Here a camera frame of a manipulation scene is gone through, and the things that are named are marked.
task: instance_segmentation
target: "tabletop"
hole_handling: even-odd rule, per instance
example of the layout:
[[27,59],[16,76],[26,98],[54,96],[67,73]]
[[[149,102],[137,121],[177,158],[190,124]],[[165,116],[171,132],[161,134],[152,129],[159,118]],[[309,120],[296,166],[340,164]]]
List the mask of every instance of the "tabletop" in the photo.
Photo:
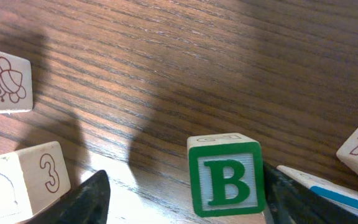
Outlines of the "tabletop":
[[194,214],[203,134],[358,190],[335,155],[358,127],[358,1],[0,1],[0,51],[31,61],[34,92],[0,114],[0,154],[58,141],[73,187],[106,170],[109,223],[263,222]]

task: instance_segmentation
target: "wood grain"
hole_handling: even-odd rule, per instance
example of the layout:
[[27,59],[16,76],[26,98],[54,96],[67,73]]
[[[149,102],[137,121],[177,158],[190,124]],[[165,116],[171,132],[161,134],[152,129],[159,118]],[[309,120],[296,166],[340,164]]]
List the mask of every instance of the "wood grain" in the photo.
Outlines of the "wood grain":
[[358,1],[0,1],[0,51],[31,61],[35,104],[0,114],[0,154],[56,140],[72,185],[105,169],[111,223],[261,221],[193,213],[193,135],[358,190],[335,156],[358,127]]

